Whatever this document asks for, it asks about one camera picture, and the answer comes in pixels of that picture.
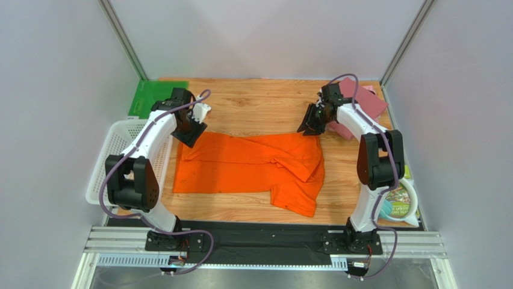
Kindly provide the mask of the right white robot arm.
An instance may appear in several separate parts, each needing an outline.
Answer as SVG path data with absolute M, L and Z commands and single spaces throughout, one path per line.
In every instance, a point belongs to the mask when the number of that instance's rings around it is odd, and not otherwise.
M 355 98 L 345 98 L 338 83 L 324 85 L 309 104 L 298 128 L 304 136 L 324 133 L 326 125 L 344 125 L 359 141 L 356 170 L 361 182 L 358 203 L 341 234 L 329 242 L 329 253 L 365 254 L 378 247 L 377 214 L 384 196 L 405 173 L 403 136 L 387 130 L 363 112 Z

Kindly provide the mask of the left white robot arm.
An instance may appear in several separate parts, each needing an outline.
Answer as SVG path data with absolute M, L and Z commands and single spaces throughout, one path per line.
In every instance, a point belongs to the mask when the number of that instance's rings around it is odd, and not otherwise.
M 211 107 L 204 103 L 211 95 L 206 89 L 198 96 L 184 88 L 174 88 L 169 98 L 156 101 L 149 118 L 134 141 L 120 154 L 105 160 L 106 176 L 99 203 L 106 210 L 103 194 L 110 204 L 130 211 L 160 234 L 181 235 L 181 221 L 161 201 L 161 189 L 152 160 L 169 137 L 192 148 L 207 128 L 204 122 Z

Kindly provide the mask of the orange t shirt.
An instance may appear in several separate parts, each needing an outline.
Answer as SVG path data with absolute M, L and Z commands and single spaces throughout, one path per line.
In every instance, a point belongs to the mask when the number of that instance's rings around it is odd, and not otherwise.
M 203 133 L 180 144 L 175 193 L 270 193 L 270 204 L 313 217 L 325 180 L 320 139 L 301 133 L 235 137 Z

